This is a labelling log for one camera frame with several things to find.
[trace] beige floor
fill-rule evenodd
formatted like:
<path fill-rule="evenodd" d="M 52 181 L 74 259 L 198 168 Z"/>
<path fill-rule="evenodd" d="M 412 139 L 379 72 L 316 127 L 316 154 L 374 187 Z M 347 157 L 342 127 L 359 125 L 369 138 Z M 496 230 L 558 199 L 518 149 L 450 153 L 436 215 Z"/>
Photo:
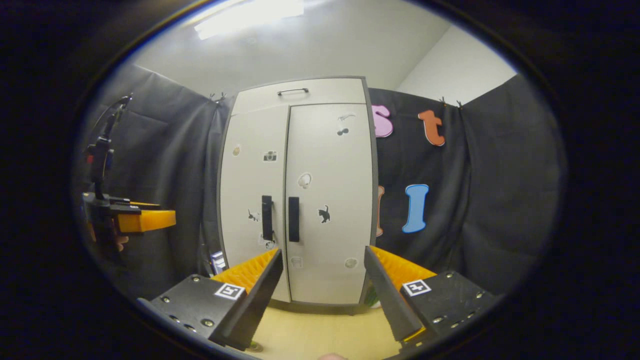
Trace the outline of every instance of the beige floor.
<path fill-rule="evenodd" d="M 264 351 L 249 354 L 265 360 L 316 360 L 330 352 L 349 360 L 377 360 L 396 355 L 400 349 L 382 308 L 351 316 L 267 307 L 253 340 Z"/>

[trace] cabinet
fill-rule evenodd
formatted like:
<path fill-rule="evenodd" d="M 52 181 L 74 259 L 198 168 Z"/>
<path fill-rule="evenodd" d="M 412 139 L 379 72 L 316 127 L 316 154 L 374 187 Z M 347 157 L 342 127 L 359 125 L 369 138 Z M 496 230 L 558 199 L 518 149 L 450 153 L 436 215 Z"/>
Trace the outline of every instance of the cabinet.
<path fill-rule="evenodd" d="M 227 264 L 279 247 L 285 264 L 273 299 L 360 303 L 378 205 L 364 78 L 239 92 L 224 139 L 218 214 Z"/>

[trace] cabinet handle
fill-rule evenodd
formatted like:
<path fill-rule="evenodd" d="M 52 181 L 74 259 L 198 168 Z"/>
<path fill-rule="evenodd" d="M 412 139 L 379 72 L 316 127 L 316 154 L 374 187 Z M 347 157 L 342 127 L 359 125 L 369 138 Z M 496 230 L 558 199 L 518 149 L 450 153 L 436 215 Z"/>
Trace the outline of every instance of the cabinet handle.
<path fill-rule="evenodd" d="M 289 241 L 300 242 L 300 198 L 289 197 Z"/>
<path fill-rule="evenodd" d="M 262 238 L 273 241 L 273 226 L 271 225 L 271 208 L 273 201 L 267 195 L 262 196 Z"/>
<path fill-rule="evenodd" d="M 299 89 L 288 89 L 288 90 L 282 90 L 278 92 L 278 96 L 282 96 L 283 92 L 287 92 L 287 91 L 296 91 L 296 90 L 304 90 L 305 92 L 309 92 L 308 88 L 299 88 Z"/>

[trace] metal drawer pull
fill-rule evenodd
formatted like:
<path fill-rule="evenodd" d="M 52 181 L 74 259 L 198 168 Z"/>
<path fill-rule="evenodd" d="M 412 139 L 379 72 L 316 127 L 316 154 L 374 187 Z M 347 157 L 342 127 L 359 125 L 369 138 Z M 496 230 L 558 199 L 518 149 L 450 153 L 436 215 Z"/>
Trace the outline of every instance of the metal drawer pull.
<path fill-rule="evenodd" d="M 287 91 L 296 91 L 296 90 L 304 90 L 305 92 L 309 92 L 308 88 L 299 88 L 299 89 L 288 89 L 288 90 L 282 90 L 278 92 L 278 96 L 282 96 L 283 92 L 287 92 Z"/>

